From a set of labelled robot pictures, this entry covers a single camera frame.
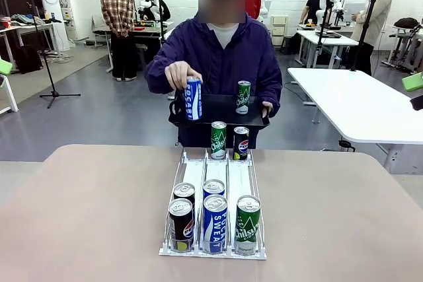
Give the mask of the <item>person's right hand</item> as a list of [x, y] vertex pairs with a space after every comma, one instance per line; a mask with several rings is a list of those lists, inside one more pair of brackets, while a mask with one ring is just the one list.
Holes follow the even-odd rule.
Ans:
[[203, 82], [202, 75], [185, 61], [176, 61], [165, 67], [165, 75], [173, 90], [186, 89], [189, 77], [195, 77]]

